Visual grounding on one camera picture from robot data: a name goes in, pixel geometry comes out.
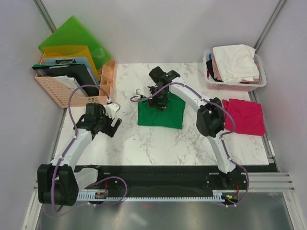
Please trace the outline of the green t shirt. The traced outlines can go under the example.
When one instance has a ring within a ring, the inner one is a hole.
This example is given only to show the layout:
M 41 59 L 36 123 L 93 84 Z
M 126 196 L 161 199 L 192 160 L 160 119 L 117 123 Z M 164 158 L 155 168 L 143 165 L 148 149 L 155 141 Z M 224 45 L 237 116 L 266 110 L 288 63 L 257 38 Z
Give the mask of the green t shirt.
M 139 102 L 137 124 L 146 127 L 182 129 L 185 107 L 186 103 L 172 93 L 168 94 L 167 108 L 164 110 L 150 108 L 148 101 Z

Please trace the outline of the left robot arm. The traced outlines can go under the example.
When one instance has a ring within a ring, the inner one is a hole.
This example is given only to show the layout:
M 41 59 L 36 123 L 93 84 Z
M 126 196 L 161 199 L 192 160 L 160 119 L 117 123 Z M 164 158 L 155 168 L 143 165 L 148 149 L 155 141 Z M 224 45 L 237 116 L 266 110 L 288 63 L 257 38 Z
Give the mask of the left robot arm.
M 72 135 L 61 152 L 49 164 L 37 169 L 38 200 L 41 204 L 73 206 L 78 194 L 87 186 L 101 188 L 105 176 L 95 168 L 75 167 L 87 146 L 99 133 L 114 137 L 122 120 L 117 117 L 120 105 L 88 103 L 85 113 L 74 123 Z

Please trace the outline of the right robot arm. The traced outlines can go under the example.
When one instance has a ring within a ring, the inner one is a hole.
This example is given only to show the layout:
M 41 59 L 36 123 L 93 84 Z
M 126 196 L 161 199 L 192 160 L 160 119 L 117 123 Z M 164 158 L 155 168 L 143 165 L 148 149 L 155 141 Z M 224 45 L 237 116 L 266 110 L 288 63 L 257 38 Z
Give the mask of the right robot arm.
M 196 128 L 205 136 L 214 151 L 218 169 L 223 174 L 220 184 L 224 188 L 232 188 L 237 183 L 237 177 L 232 171 L 236 168 L 223 140 L 225 116 L 222 102 L 218 98 L 210 99 L 189 86 L 174 70 L 164 72 L 159 66 L 149 73 L 155 86 L 150 86 L 148 105 L 158 110 L 167 109 L 170 102 L 168 94 L 172 93 L 182 99 L 196 113 Z

